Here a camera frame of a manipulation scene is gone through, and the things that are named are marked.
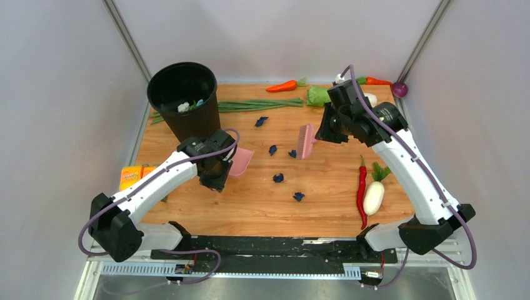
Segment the pink dustpan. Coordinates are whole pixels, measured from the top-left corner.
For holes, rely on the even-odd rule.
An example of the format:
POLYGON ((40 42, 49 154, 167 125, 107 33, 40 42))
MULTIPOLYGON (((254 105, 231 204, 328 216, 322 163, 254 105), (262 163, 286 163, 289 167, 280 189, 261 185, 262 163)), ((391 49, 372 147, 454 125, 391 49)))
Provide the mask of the pink dustpan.
POLYGON ((249 166, 253 158, 254 151, 239 147, 232 158, 232 166, 229 170, 229 176, 233 178, 241 177, 249 166))

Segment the pink hand brush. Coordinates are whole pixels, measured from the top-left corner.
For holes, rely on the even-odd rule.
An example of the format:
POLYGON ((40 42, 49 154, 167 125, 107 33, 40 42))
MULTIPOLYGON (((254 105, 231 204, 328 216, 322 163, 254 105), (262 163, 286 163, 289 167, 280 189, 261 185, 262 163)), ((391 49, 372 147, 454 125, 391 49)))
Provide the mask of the pink hand brush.
POLYGON ((316 132, 314 124, 312 123, 307 123, 299 128, 299 136, 296 148, 297 160, 307 159, 310 156, 314 143, 316 142, 315 135, 316 132))

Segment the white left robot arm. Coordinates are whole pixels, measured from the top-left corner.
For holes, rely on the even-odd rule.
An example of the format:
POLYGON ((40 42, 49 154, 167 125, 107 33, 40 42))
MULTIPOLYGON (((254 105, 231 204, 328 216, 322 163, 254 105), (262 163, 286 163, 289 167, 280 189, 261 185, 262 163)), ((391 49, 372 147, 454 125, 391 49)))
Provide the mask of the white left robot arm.
POLYGON ((199 178, 200 185, 222 192, 233 165, 240 134, 219 129, 211 137, 185 139, 155 170, 113 196, 98 194, 82 228, 103 248, 103 256, 121 263, 139 251, 168 251, 187 257, 191 242, 173 223, 146 224, 144 216, 180 185, 199 178))

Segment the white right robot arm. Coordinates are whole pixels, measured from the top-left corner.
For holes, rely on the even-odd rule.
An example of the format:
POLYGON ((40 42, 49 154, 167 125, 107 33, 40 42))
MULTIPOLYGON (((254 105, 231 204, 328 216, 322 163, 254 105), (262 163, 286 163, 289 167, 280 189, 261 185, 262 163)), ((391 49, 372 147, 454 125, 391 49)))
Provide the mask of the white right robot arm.
POLYGON ((359 84, 350 79, 333 84, 327 93, 331 101, 324 106, 316 139, 340 144, 352 136, 371 148, 390 168, 414 208, 409 219, 375 224, 357 236, 356 251, 363 261, 373 261, 390 248, 409 248, 423 255, 467 227, 475 209, 459 203, 432 173, 394 104, 372 107, 359 84))

